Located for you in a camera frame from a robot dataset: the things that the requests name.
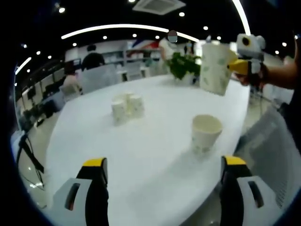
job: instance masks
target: gray fabric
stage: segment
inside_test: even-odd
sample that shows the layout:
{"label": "gray fabric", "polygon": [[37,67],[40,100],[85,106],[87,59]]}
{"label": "gray fabric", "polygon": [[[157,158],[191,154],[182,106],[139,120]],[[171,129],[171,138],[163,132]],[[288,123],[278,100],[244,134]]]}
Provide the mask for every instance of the gray fabric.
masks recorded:
{"label": "gray fabric", "polygon": [[301,156],[276,108],[269,108],[242,136],[235,155],[275,192],[280,208],[290,205],[301,188]]}

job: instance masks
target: floor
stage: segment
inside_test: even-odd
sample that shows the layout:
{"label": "floor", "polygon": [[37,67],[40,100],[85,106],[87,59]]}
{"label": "floor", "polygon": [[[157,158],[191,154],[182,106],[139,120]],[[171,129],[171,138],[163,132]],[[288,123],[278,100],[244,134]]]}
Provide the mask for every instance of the floor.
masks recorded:
{"label": "floor", "polygon": [[[246,132],[256,121],[258,121],[260,116],[270,105],[271,103],[265,99],[262,99],[260,103],[260,99],[255,97],[250,98],[242,133]],[[58,117],[59,113],[55,113],[52,117],[46,119],[39,127],[34,127],[29,132],[29,138],[32,143],[34,154],[42,165],[45,165],[46,149]],[[45,191],[43,190],[43,186],[38,179],[31,161],[24,153],[22,153],[20,157],[19,169],[22,174],[25,187],[27,188],[28,193],[32,196],[32,200],[41,209],[45,208],[47,206]],[[42,175],[42,179],[44,184],[47,184],[47,176]],[[219,219],[220,214],[221,209],[218,192],[213,191],[207,201],[186,222],[183,223],[183,226],[207,226],[210,225],[210,222]]]}

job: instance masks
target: ceiling light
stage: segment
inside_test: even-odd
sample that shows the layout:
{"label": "ceiling light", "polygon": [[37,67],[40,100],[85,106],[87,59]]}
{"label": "ceiling light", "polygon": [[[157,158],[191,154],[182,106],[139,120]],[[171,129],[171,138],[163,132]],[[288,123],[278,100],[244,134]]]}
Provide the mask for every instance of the ceiling light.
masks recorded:
{"label": "ceiling light", "polygon": [[63,13],[64,11],[65,11],[65,8],[64,8],[64,7],[61,7],[61,8],[59,8],[59,10],[58,10],[59,13]]}
{"label": "ceiling light", "polygon": [[24,68],[24,66],[25,66],[31,59],[32,59],[31,57],[27,58],[27,59],[26,59],[26,60],[25,60],[25,61],[17,68],[15,74],[18,74],[18,73],[20,72],[20,70],[21,70],[22,68]]}
{"label": "ceiling light", "polygon": [[244,12],[244,9],[243,9],[240,1],[239,0],[232,0],[232,2],[235,5],[235,8],[236,8],[236,10],[237,10],[237,12],[239,14],[241,22],[243,23],[246,35],[251,35],[249,23],[248,23],[248,20],[246,18],[246,14]]}
{"label": "ceiling light", "polygon": [[[84,29],[78,30],[78,31],[74,31],[69,34],[65,34],[65,35],[61,36],[61,39],[67,39],[67,38],[77,35],[77,34],[82,34],[82,33],[86,33],[86,32],[102,30],[102,29],[109,29],[109,28],[140,28],[140,29],[147,29],[147,30],[153,30],[153,31],[164,32],[164,33],[169,32],[169,30],[166,28],[148,26],[148,25],[142,25],[142,24],[109,24],[109,25],[89,27],[89,28],[84,28]],[[196,39],[190,35],[186,35],[186,34],[183,34],[180,32],[177,32],[177,34],[180,37],[189,39],[194,42],[199,42],[199,39]]]}

